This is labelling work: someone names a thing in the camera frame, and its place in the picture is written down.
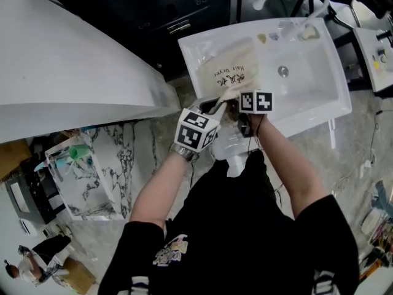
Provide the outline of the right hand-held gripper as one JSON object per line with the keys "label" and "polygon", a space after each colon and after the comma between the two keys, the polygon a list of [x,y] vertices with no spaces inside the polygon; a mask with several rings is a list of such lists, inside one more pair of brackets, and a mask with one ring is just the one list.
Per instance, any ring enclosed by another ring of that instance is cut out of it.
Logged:
{"label": "right hand-held gripper", "polygon": [[245,138],[252,136],[251,114],[269,114],[273,112],[273,94],[261,90],[240,91],[238,98],[238,129]]}

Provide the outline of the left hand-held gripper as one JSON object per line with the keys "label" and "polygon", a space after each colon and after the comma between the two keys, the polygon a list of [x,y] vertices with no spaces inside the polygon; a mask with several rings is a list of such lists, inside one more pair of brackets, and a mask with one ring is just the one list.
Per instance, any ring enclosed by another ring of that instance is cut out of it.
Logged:
{"label": "left hand-held gripper", "polygon": [[199,153],[208,147],[221,128],[228,103],[212,98],[195,100],[184,108],[177,123],[174,143]]}

